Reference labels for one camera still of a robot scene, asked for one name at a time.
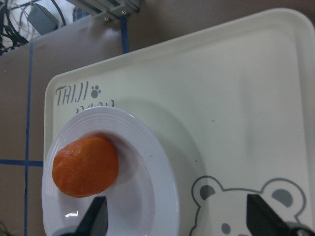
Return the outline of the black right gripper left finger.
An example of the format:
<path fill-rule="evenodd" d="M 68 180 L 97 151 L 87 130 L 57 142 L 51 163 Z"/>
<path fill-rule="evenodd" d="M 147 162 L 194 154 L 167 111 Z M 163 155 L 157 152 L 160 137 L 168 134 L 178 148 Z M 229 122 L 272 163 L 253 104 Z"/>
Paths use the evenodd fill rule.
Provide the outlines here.
<path fill-rule="evenodd" d="M 77 236 L 105 236 L 108 231 L 107 198 L 95 197 L 76 229 Z"/>

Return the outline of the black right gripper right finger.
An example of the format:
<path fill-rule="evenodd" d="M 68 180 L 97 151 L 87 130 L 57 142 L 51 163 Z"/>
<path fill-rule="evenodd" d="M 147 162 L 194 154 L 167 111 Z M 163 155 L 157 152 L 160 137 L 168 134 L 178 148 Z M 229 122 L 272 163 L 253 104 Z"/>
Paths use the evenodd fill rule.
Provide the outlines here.
<path fill-rule="evenodd" d="M 252 236 L 292 236 L 291 228 L 260 195 L 247 195 L 246 225 Z"/>

